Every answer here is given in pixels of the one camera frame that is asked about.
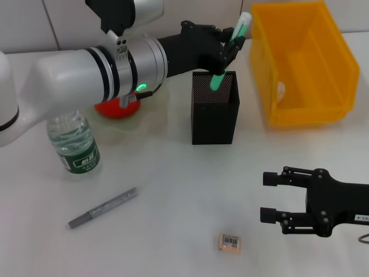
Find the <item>green marker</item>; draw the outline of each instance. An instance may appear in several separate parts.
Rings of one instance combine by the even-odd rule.
[[[231,40],[229,42],[232,42],[235,38],[238,38],[239,36],[244,36],[244,34],[247,31],[248,25],[250,24],[252,19],[252,16],[250,13],[242,13],[240,16],[240,19],[237,22],[237,25],[235,27],[235,30],[233,31]],[[223,81],[224,75],[214,75],[211,82],[210,82],[210,88],[212,91],[216,91],[219,89],[221,82]]]

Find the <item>water bottle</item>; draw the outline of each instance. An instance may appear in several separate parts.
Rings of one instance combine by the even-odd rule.
[[[79,111],[49,119],[47,134],[67,171],[83,174],[99,164],[100,153],[91,128]]]

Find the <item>pen holder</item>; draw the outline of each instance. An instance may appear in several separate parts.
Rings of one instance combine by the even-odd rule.
[[[192,144],[232,144],[240,99],[236,72],[228,71],[216,91],[213,75],[194,72],[192,77]]]

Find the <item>yellow plastic bin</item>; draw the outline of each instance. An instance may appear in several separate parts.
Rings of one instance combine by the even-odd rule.
[[[272,126],[338,121],[360,68],[324,2],[254,4],[250,61]]]

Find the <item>marker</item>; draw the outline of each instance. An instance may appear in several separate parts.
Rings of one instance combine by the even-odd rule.
[[[115,207],[123,204],[124,202],[127,202],[128,200],[132,199],[135,196],[137,196],[137,188],[132,188],[127,192],[124,192],[114,197],[113,199],[110,199],[109,201],[102,203],[96,208],[90,209],[87,213],[73,219],[68,223],[69,227],[71,229],[74,229],[86,222],[89,222],[90,220],[114,209]]]
[[[251,22],[251,19],[253,17],[250,13],[242,13],[240,16],[240,19],[238,19],[238,22],[236,24],[236,27],[233,31],[233,34],[231,36],[231,40],[229,42],[232,42],[235,38],[238,38],[239,36],[244,36],[244,34],[247,31],[248,25]],[[210,82],[210,88],[212,91],[216,91],[219,89],[221,82],[223,81],[224,75],[214,75],[211,82]]]

